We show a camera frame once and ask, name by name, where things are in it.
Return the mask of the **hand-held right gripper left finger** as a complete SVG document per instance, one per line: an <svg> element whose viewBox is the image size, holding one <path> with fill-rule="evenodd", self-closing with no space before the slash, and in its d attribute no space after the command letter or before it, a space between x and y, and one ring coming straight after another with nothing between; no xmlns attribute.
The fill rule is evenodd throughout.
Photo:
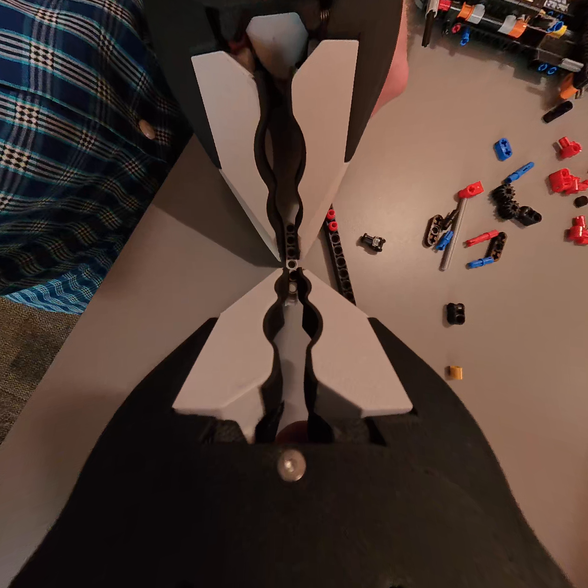
<svg viewBox="0 0 588 588"><path fill-rule="evenodd" d="M282 407L274 340L287 294L288 277L276 269L220 314L173 403L177 413L236 422L249 443L269 436L256 430Z"/></svg>

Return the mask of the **long black lego beam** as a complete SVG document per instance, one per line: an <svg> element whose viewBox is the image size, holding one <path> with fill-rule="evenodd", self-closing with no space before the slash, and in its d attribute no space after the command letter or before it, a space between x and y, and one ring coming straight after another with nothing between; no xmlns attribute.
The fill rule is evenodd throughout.
<svg viewBox="0 0 588 588"><path fill-rule="evenodd" d="M330 256L336 289L339 294L342 295L342 297L344 297L350 303L356 305L355 294L353 292L349 270L342 248L339 228L338 231L331 233L327 228L328 223L329 221L325 217L322 229L327 244L327 250Z"/></svg>

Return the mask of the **red lego connector cluster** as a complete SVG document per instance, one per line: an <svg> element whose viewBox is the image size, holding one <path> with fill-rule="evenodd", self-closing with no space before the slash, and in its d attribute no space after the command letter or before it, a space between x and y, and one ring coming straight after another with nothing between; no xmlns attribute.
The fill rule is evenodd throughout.
<svg viewBox="0 0 588 588"><path fill-rule="evenodd" d="M565 239L575 245L587 246L587 221L584 215L572 218L571 226L565 232Z"/></svg>
<svg viewBox="0 0 588 588"><path fill-rule="evenodd" d="M587 190L587 180L581 180L568 168L562 168L549 174L548 183L555 194L573 195Z"/></svg>

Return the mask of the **black lego gear assembly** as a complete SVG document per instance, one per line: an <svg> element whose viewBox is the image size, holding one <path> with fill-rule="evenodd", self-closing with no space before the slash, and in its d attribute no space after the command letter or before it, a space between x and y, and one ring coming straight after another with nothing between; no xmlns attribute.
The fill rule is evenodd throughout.
<svg viewBox="0 0 588 588"><path fill-rule="evenodd" d="M542 215L529 206L520 205L515 196L516 191L510 183L502 184L491 191L490 198L496 206L497 216L525 227L540 223Z"/></svg>

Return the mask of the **person's plaid shirt torso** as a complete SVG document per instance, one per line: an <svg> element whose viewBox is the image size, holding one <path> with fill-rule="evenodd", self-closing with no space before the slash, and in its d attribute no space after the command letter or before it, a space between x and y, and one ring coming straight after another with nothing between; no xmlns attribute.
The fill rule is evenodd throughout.
<svg viewBox="0 0 588 588"><path fill-rule="evenodd" d="M1 1L1 297L81 315L192 134L143 1Z"/></svg>

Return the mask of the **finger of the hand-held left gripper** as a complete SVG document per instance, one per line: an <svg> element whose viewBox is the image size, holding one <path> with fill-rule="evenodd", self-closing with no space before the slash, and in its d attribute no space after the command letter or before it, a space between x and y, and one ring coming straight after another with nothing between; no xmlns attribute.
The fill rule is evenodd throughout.
<svg viewBox="0 0 588 588"><path fill-rule="evenodd" d="M283 262L276 179L266 154L270 103L262 70L223 51L192 57L220 172L271 253Z"/></svg>
<svg viewBox="0 0 588 588"><path fill-rule="evenodd" d="M358 40L323 40L293 76L292 111L306 154L298 184L302 259L318 236L348 166L345 153L358 47Z"/></svg>

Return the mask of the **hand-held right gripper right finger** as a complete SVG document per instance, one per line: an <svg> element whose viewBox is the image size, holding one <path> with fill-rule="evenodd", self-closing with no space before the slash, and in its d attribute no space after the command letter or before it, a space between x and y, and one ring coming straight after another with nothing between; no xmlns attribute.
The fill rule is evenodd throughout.
<svg viewBox="0 0 588 588"><path fill-rule="evenodd" d="M298 270L305 357L305 402L324 420L409 413L413 409L369 318L309 270Z"/></svg>

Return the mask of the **grey lego axle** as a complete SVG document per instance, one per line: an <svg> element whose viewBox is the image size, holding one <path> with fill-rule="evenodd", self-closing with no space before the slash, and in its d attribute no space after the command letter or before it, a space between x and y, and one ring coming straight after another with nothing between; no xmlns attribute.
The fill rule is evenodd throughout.
<svg viewBox="0 0 588 588"><path fill-rule="evenodd" d="M469 203L469 200L470 200L470 198L461 198L459 201L458 208L457 208L457 214L456 214L454 222L452 224L452 231L453 231L452 239L450 240L448 245L445 247L442 262L441 262L441 265L439 268L440 271L442 271L442 272L447 271L450 268L450 265L452 263L454 251L455 251L456 246L459 242L460 228L461 228L463 220L464 220L464 216L465 216L465 212L466 212L466 208Z"/></svg>

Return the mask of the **person's left hand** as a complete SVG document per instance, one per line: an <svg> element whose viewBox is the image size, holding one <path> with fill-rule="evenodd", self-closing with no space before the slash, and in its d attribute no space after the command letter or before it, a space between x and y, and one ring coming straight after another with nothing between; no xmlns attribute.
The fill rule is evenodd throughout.
<svg viewBox="0 0 588 588"><path fill-rule="evenodd" d="M396 48L394 50L385 83L371 113L372 117L374 117L379 112L379 110L381 110L381 108L383 108L391 100L397 98L406 89L408 84L408 77L408 8L407 2L403 1Z"/></svg>

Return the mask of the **partly built lego model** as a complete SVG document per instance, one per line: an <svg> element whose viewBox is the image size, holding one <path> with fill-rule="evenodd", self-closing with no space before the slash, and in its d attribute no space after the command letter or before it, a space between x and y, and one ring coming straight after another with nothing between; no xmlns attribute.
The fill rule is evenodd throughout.
<svg viewBox="0 0 588 588"><path fill-rule="evenodd" d="M438 29L461 47L478 42L520 55L544 77L561 77L559 98L587 95L587 1L414 1L422 46Z"/></svg>

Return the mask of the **short black lego beam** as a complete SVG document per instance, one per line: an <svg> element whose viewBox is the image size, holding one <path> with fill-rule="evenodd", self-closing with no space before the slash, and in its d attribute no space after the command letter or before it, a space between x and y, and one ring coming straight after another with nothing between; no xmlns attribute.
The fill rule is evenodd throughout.
<svg viewBox="0 0 588 588"><path fill-rule="evenodd" d="M288 271L288 300L295 303L298 299L299 239L295 224L285 226L285 267Z"/></svg>

